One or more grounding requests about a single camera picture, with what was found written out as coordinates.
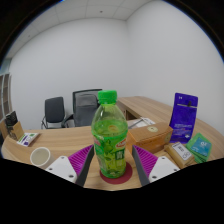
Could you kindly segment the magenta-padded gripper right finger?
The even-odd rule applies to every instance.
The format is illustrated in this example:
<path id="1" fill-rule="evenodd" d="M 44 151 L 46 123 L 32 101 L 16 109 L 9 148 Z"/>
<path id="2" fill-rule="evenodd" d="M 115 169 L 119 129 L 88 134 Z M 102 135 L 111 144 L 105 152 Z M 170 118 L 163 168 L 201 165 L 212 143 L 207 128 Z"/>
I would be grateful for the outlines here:
<path id="1" fill-rule="evenodd" d="M 179 168 L 166 156 L 157 157 L 136 145 L 132 146 L 132 156 L 142 186 L 179 171 Z"/>

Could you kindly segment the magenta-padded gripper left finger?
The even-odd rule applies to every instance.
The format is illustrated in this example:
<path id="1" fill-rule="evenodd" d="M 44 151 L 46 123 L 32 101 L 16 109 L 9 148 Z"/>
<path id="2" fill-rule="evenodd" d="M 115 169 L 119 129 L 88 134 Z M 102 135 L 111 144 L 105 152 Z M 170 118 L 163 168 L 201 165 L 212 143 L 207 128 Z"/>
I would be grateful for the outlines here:
<path id="1" fill-rule="evenodd" d="M 78 150 L 69 157 L 60 156 L 46 171 L 66 179 L 78 186 L 85 184 L 89 167 L 94 156 L 94 146 L 90 145 Z"/>

